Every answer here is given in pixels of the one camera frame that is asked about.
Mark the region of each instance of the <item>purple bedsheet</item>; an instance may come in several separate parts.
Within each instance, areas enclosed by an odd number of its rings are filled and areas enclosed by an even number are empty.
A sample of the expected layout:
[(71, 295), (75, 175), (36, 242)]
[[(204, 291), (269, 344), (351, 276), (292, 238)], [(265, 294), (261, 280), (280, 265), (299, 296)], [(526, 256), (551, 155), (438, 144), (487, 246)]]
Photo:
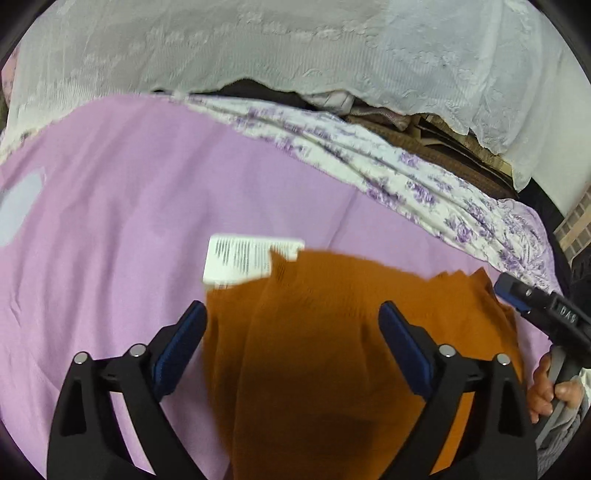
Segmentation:
[[(0, 167), (0, 188), (35, 172), (43, 189), (0, 248), (0, 416), (41, 473), (73, 355), (120, 355), (204, 299), (214, 233), (302, 238), (424, 277), (480, 267), (498, 276), (354, 187), (160, 99), (112, 97), (78, 109)], [(548, 344), (531, 329), (526, 337), (535, 343), (526, 347), (531, 365)], [(198, 355), (163, 406), (205, 475), (220, 479), (228, 460)], [(134, 461), (149, 469), (128, 420), (123, 430)]]

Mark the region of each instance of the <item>floral blanket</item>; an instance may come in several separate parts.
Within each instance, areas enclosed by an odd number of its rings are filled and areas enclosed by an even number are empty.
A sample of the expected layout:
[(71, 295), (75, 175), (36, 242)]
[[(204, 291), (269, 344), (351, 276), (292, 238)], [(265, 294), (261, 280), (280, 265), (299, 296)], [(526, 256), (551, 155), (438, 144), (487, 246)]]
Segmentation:
[(447, 170), (325, 112), (257, 100), (172, 97), (240, 133), (355, 185), (443, 242), (544, 290), (560, 291), (537, 214), (495, 200)]

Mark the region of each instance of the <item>metal screw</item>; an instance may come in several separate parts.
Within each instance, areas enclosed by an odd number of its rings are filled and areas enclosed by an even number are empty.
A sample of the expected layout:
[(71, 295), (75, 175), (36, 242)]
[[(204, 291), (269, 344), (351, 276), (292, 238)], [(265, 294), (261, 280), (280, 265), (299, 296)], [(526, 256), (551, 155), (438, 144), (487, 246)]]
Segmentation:
[(443, 356), (450, 358), (451, 356), (454, 356), (456, 354), (456, 349), (451, 345), (442, 345), (441, 347), (439, 347), (439, 353)]
[(501, 365), (509, 365), (511, 363), (511, 358), (506, 353), (499, 353), (496, 356), (496, 361)]
[(88, 360), (88, 353), (86, 353), (86, 352), (78, 352), (74, 356), (74, 363), (78, 364), (78, 365), (82, 365), (87, 360)]
[(129, 349), (129, 354), (136, 358), (142, 356), (144, 353), (146, 353), (146, 346), (143, 343), (136, 343)]

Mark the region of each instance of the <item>human hand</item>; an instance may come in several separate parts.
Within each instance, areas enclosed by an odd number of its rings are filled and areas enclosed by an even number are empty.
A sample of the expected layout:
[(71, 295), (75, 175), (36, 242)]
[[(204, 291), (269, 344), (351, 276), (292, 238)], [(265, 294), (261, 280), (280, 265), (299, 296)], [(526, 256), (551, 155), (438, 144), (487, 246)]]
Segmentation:
[(540, 421), (540, 415), (544, 417), (552, 415), (554, 396), (566, 402), (568, 408), (579, 408), (583, 401), (583, 384), (578, 378), (554, 387), (548, 379), (551, 359), (549, 353), (541, 358), (540, 366), (534, 372), (534, 384), (527, 392), (527, 404), (530, 408), (531, 422), (534, 424)]

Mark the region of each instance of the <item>orange cloth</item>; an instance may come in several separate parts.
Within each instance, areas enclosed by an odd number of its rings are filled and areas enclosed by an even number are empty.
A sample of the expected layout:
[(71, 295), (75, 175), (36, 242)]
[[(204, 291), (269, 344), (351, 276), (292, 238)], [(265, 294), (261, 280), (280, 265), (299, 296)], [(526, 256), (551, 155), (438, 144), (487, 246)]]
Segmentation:
[[(344, 255), (274, 254), (270, 278), (207, 296), (204, 368), (235, 480), (379, 479), (424, 406), (380, 334), (386, 300), (464, 356), (507, 353), (521, 376), (513, 312), (484, 270), (427, 281)], [(436, 470), (453, 460), (471, 401)]]

